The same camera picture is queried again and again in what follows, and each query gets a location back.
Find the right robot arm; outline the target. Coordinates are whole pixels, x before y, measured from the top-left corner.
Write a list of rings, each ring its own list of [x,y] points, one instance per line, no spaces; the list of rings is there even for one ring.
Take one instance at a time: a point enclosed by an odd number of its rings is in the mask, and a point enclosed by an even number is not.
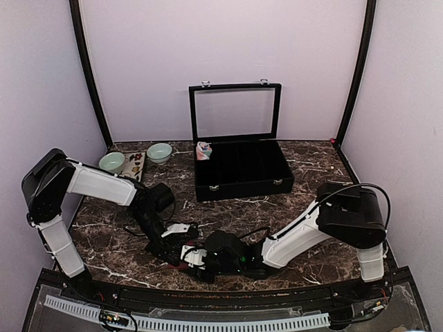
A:
[[[361,279],[353,293],[367,300],[384,276],[383,245],[390,220],[381,213],[378,194],[390,201],[387,192],[372,183],[324,183],[308,208],[275,234],[247,244],[243,237],[217,230],[200,247],[183,246],[180,259],[195,278],[208,283],[218,275],[266,279],[315,245],[336,239],[356,250]]]

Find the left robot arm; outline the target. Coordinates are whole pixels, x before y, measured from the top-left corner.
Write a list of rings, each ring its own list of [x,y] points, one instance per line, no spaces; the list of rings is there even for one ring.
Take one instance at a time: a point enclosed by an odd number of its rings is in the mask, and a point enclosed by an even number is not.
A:
[[[198,237],[196,223],[172,223],[160,217],[174,205],[172,190],[159,183],[146,187],[138,181],[68,158],[61,149],[50,150],[21,181],[28,207],[28,224],[37,228],[48,253],[71,280],[70,289],[83,302],[98,295],[97,285],[84,274],[87,267],[62,218],[66,194],[80,194],[126,207],[149,239],[147,250],[157,259],[179,267],[183,246]]]

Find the pink patterned sock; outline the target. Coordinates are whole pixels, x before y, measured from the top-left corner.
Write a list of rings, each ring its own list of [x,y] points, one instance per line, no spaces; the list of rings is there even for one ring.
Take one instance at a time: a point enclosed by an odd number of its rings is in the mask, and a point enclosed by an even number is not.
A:
[[[209,160],[210,155],[212,153],[212,148],[210,146],[210,143],[207,142],[198,142],[196,145],[196,155],[197,160]]]

